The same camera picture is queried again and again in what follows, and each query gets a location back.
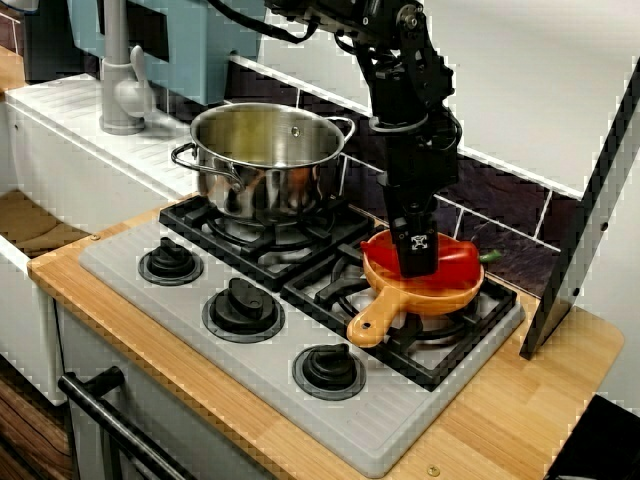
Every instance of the wooden countertop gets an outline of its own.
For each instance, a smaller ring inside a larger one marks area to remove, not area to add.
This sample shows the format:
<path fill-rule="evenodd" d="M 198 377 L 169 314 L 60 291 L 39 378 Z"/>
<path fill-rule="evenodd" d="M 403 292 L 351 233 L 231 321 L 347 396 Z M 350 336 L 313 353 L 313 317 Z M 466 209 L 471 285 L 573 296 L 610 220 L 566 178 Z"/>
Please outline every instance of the wooden countertop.
<path fill-rule="evenodd" d="M 25 85 L 22 57 L 0 47 L 0 102 L 4 102 L 4 92 Z"/>
<path fill-rule="evenodd" d="M 111 227 L 101 239 L 156 217 Z M 31 278 L 278 478 L 364 478 L 78 264 L 89 237 L 29 263 Z M 509 338 L 386 479 L 543 477 L 624 343 L 612 325 L 574 311 L 526 361 L 527 321 Z"/>

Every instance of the wooden floor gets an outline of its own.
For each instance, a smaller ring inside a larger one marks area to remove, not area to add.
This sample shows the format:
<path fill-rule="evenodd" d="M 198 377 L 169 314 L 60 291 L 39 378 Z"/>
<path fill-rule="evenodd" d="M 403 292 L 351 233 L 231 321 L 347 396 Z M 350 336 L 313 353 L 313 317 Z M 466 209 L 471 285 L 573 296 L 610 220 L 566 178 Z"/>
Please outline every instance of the wooden floor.
<path fill-rule="evenodd" d="M 0 479 L 71 479 L 66 408 L 51 405 L 0 357 Z"/>

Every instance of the black knob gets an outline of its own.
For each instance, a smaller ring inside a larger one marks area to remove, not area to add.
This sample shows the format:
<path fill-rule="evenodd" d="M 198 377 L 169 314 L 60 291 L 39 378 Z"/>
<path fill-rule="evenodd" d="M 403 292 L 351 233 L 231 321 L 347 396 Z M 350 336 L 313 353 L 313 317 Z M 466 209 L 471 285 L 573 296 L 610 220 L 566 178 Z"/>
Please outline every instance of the black knob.
<path fill-rule="evenodd" d="M 241 278 L 232 278 L 209 309 L 213 323 L 238 335 L 264 332 L 276 323 L 278 312 L 271 295 Z"/>
<path fill-rule="evenodd" d="M 241 278 L 229 282 L 229 302 L 242 315 L 255 320 L 262 316 L 264 292 Z"/>
<path fill-rule="evenodd" d="M 356 381 L 356 360 L 346 343 L 322 345 L 309 353 L 302 373 L 309 383 L 323 390 L 345 390 Z"/>
<path fill-rule="evenodd" d="M 184 277 L 195 268 L 193 254 L 167 237 L 160 240 L 160 246 L 150 257 L 149 271 L 160 278 Z"/>

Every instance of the white wall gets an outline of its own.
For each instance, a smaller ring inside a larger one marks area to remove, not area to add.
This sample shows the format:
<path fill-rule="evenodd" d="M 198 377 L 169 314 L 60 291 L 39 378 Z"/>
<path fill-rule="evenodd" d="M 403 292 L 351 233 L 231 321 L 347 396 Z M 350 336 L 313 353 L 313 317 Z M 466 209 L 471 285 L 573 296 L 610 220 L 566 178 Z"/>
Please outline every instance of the white wall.
<path fill-rule="evenodd" d="M 583 192 L 640 54 L 640 4 L 431 0 L 426 11 L 456 72 L 449 105 L 464 123 L 464 145 Z M 259 60 L 369 105 L 355 60 L 324 32 L 301 46 L 265 39 Z"/>

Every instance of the faucet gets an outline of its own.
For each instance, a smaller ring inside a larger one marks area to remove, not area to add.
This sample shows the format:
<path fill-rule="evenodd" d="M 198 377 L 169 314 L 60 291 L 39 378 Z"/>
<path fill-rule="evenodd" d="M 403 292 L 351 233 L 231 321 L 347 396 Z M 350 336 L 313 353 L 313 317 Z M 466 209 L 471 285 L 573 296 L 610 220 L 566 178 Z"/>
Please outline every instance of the faucet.
<path fill-rule="evenodd" d="M 113 135 L 133 135 L 144 129 L 144 116 L 155 102 L 142 48 L 136 45 L 129 55 L 126 0 L 104 1 L 104 31 L 100 128 Z"/>

